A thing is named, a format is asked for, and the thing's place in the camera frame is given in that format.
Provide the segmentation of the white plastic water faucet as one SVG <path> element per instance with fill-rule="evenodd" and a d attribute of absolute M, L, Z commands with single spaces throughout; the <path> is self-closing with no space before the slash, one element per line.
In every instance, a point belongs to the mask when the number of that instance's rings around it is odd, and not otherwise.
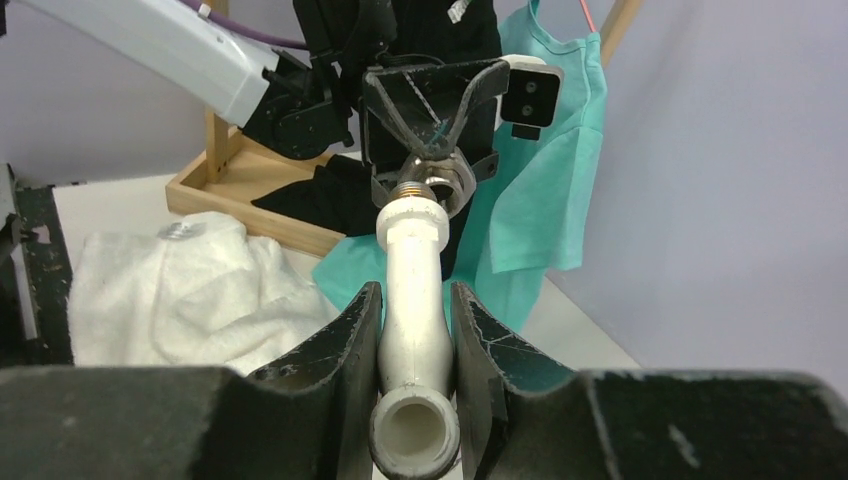
<path fill-rule="evenodd" d="M 440 479 L 459 452 L 440 262 L 448 239 L 449 218 L 432 189 L 397 185 L 377 219 L 386 312 L 377 351 L 381 397 L 369 432 L 372 458 L 389 479 Z"/>

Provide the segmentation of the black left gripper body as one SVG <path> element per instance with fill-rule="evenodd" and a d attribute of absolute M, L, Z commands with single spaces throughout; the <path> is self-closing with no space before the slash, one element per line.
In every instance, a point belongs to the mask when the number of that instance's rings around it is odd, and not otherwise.
<path fill-rule="evenodd" d="M 492 2 L 454 14 L 450 1 L 297 1 L 294 12 L 309 55 L 291 64 L 294 159 L 356 137 L 376 166 L 492 153 L 504 90 Z"/>

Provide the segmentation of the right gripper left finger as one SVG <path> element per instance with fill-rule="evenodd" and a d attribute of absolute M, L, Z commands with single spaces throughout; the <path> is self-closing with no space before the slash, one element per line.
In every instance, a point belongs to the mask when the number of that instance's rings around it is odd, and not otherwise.
<path fill-rule="evenodd" d="M 1 372 L 5 479 L 368 479 L 382 292 L 242 376 L 225 367 Z"/>

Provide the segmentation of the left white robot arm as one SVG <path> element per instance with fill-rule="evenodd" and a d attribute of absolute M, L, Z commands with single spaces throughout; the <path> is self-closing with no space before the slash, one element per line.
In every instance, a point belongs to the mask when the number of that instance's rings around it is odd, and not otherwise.
<path fill-rule="evenodd" d="M 248 139 L 294 160 L 354 141 L 367 112 L 410 155 L 440 160 L 480 106 L 504 94 L 509 64 L 446 63 L 391 52 L 388 1 L 298 1 L 310 55 L 243 34 L 200 1 L 36 1 L 33 8 L 96 39 L 201 100 Z"/>

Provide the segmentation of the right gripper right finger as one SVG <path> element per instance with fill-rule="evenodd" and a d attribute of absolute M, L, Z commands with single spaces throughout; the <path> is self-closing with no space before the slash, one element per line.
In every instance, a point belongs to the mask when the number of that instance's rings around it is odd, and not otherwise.
<path fill-rule="evenodd" d="M 468 479 L 843 479 L 847 405 L 797 372 L 574 371 L 451 288 Z"/>

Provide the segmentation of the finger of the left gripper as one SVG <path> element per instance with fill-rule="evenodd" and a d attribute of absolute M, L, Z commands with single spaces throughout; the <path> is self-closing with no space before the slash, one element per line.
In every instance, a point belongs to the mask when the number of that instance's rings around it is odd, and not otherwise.
<path fill-rule="evenodd" d="M 401 163 L 430 157 L 430 135 L 438 127 L 425 94 L 436 66 L 371 67 L 362 79 L 364 157 L 370 163 Z"/>
<path fill-rule="evenodd" d="M 509 64 L 499 58 L 436 67 L 431 93 L 442 122 L 430 135 L 430 157 L 441 159 L 458 148 L 471 163 L 492 151 L 496 97 L 506 92 Z"/>

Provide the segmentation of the silver metal pipe fitting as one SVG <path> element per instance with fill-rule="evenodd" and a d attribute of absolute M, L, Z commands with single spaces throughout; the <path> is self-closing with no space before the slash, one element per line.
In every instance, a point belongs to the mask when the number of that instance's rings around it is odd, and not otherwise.
<path fill-rule="evenodd" d="M 459 149 L 435 160 L 411 155 L 400 170 L 398 182 L 426 185 L 450 218 L 467 205 L 477 186 L 471 165 Z"/>

